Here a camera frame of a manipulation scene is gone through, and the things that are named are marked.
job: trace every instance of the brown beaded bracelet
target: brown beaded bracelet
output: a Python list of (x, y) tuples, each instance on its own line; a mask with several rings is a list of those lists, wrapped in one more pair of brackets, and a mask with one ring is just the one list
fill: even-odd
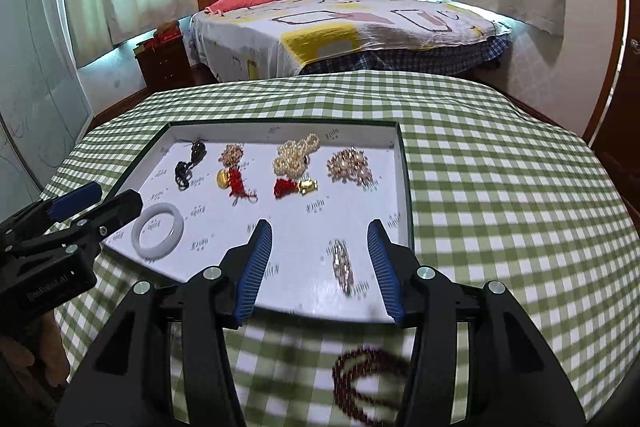
[[(344, 372), (344, 366), (348, 360), (357, 359), (362, 356), (364, 356), (364, 360), (356, 362), (353, 367)], [(407, 378), (409, 375), (409, 362), (382, 349), (359, 347), (354, 351), (348, 351), (338, 357), (332, 369), (332, 376), (334, 377), (334, 400), (336, 405), (349, 418), (358, 420), (370, 427), (386, 427), (390, 424), (382, 420), (369, 418), (364, 410), (356, 405), (356, 400), (361, 400), (374, 406), (381, 405), (396, 411), (400, 409), (399, 404), (391, 400), (373, 398), (367, 394), (356, 391), (354, 382), (358, 380), (358, 378), (378, 374)]]

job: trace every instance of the green and white checkered tablecloth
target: green and white checkered tablecloth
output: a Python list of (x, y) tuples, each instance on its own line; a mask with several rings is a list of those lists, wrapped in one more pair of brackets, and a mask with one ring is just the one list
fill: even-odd
[[(107, 194), (167, 122), (273, 117), (398, 121), (420, 261), (460, 283), (505, 282), (551, 345), (587, 417), (602, 406), (638, 352), (638, 234), (577, 136), (487, 87), (360, 71), (164, 92), (89, 133), (44, 196), (89, 181)], [(115, 254), (101, 254), (94, 269), (98, 285), (57, 310), (74, 369), (129, 288), (160, 281)], [(310, 327), (287, 315), (252, 317), (225, 338), (249, 425), (354, 425), (333, 404), (335, 359), (361, 344), (408, 357), (413, 334), (393, 325)], [(455, 420), (465, 414), (466, 361), (461, 328)], [(175, 360), (172, 366), (176, 416), (184, 419), (181, 369)], [(387, 381), (383, 387), (400, 393)]]

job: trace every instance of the wooden door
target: wooden door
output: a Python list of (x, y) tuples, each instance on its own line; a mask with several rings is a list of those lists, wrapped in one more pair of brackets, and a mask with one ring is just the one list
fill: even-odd
[(640, 210), (640, 0), (629, 2), (622, 70), (592, 147), (625, 202)]

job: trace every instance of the silver bolt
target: silver bolt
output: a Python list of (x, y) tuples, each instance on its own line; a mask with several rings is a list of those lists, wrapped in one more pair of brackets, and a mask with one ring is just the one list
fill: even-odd
[(500, 281), (491, 281), (489, 283), (489, 291), (496, 295), (501, 295), (507, 290), (507, 287)]
[(416, 272), (420, 279), (433, 279), (436, 277), (436, 272), (429, 266), (420, 266)]
[(222, 275), (222, 270), (217, 266), (209, 266), (204, 272), (202, 276), (210, 281), (213, 281)]
[(133, 292), (138, 295), (144, 295), (151, 289), (151, 285), (147, 281), (140, 281), (133, 286)]

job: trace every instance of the hand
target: hand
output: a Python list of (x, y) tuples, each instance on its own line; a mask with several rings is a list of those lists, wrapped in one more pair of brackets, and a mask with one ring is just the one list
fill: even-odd
[[(0, 353), (16, 378), (24, 382), (27, 367), (35, 362), (33, 353), (9, 337), (0, 337)], [(69, 376), (70, 366), (53, 311), (42, 316), (39, 355), (45, 363), (45, 377), (49, 385), (57, 387), (64, 383)]]

